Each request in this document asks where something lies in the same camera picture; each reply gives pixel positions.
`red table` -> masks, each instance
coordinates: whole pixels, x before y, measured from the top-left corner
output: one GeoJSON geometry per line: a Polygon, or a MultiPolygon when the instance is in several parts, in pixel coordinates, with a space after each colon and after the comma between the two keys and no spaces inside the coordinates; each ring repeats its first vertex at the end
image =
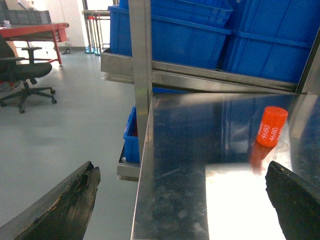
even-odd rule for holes
{"type": "Polygon", "coordinates": [[[11,28],[0,29],[0,34],[7,41],[27,41],[27,42],[53,42],[56,50],[56,59],[48,60],[49,63],[58,61],[62,65],[58,42],[66,42],[68,40],[66,28],[69,23],[50,23],[42,25],[13,25],[11,28]]]}

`metal frame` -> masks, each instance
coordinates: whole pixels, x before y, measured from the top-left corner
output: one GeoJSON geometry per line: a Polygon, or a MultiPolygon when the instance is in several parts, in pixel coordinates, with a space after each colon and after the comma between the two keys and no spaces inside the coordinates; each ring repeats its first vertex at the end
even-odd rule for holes
{"type": "Polygon", "coordinates": [[[88,39],[88,48],[86,53],[100,56],[104,47],[110,45],[104,43],[101,21],[110,21],[110,12],[108,10],[83,10],[82,14],[85,20],[85,28],[88,39]]]}
{"type": "Polygon", "coordinates": [[[116,167],[116,174],[121,177],[129,177],[138,179],[140,175],[140,164],[126,162],[124,160],[125,146],[122,148],[120,159],[116,167]]]}
{"type": "Polygon", "coordinates": [[[165,71],[152,71],[152,82],[158,86],[190,90],[192,92],[210,93],[278,93],[290,94],[290,91],[267,88],[245,83],[227,82],[225,80],[211,79],[199,76],[190,76],[181,73],[168,73],[165,71]]]}
{"type": "Polygon", "coordinates": [[[318,30],[318,34],[315,38],[315,41],[312,46],[312,50],[309,55],[309,59],[305,65],[303,74],[301,76],[299,85],[296,89],[296,93],[298,94],[312,94],[315,93],[320,96],[320,89],[317,87],[314,92],[313,88],[316,84],[316,79],[320,81],[320,28],[318,30]]]}
{"type": "MultiPolygon", "coordinates": [[[[168,87],[192,89],[205,92],[241,92],[242,87],[249,89],[249,92],[295,92],[297,84],[264,79],[253,76],[239,75],[229,72],[221,72],[210,69],[195,68],[172,64],[167,62],[152,61],[152,83],[168,87]],[[177,83],[173,78],[184,76],[188,80],[185,84],[177,83]],[[199,79],[206,80],[206,85],[199,84],[199,79]],[[232,88],[217,88],[217,83],[225,84],[232,88]]],[[[109,78],[132,80],[134,77],[133,58],[130,56],[118,55],[103,52],[101,54],[101,72],[109,74],[109,78]]]]}
{"type": "Polygon", "coordinates": [[[152,94],[151,1],[129,0],[133,79],[142,159],[152,94]]]}

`stainless steel shelf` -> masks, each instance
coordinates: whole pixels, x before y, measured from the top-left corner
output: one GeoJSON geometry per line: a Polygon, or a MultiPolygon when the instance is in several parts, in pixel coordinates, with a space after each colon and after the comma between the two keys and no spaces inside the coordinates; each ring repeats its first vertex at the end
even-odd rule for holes
{"type": "Polygon", "coordinates": [[[265,176],[275,161],[320,186],[319,108],[310,94],[153,95],[131,239],[285,240],[265,176]],[[274,148],[255,142],[270,105],[289,112],[274,148]]]}
{"type": "MultiPolygon", "coordinates": [[[[103,52],[100,70],[108,73],[114,81],[134,79],[133,58],[130,56],[103,52]]],[[[292,93],[297,88],[297,84],[290,82],[160,61],[152,61],[151,76],[153,84],[214,93],[292,93]]]]}
{"type": "Polygon", "coordinates": [[[125,146],[123,145],[120,159],[116,167],[116,174],[119,177],[126,177],[125,180],[127,180],[127,178],[138,179],[140,175],[140,164],[125,161],[124,151],[125,146]]]}

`orange plastic cap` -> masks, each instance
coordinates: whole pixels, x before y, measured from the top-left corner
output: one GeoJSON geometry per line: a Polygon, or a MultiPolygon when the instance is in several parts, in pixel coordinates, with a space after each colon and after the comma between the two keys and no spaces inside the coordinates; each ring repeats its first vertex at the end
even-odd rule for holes
{"type": "Polygon", "coordinates": [[[288,111],[277,106],[264,109],[256,141],[266,147],[275,147],[288,117],[288,111]]]}

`stainless steel table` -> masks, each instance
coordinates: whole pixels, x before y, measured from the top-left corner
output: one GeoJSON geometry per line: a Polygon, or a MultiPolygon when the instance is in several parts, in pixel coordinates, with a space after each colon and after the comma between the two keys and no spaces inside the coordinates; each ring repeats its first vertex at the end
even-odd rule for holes
{"type": "Polygon", "coordinates": [[[320,187],[317,96],[154,95],[131,239],[284,240],[266,192],[272,160],[320,187]],[[274,148],[255,142],[266,106],[289,111],[274,148]]]}

